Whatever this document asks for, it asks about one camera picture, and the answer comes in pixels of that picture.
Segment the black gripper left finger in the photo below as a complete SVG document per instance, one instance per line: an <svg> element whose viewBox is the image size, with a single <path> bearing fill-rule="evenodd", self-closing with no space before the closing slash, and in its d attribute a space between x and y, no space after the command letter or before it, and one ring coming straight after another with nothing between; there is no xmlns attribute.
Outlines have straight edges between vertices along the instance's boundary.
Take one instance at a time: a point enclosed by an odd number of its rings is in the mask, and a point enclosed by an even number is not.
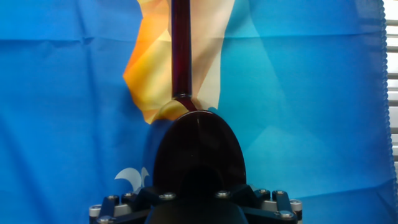
<svg viewBox="0 0 398 224"><path fill-rule="evenodd" d="M137 192L110 195L89 208L89 224L147 224L155 208L178 199L174 192L143 187Z"/></svg>

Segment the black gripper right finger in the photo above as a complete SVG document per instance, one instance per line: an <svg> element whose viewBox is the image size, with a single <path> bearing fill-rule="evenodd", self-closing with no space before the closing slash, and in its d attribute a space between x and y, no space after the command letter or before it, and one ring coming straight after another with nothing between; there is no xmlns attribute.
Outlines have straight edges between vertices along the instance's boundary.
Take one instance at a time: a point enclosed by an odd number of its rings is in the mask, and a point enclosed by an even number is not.
<svg viewBox="0 0 398 224"><path fill-rule="evenodd" d="M221 206L221 219L226 223L302 224L302 202L290 199L286 191L257 189L236 185L214 194Z"/></svg>

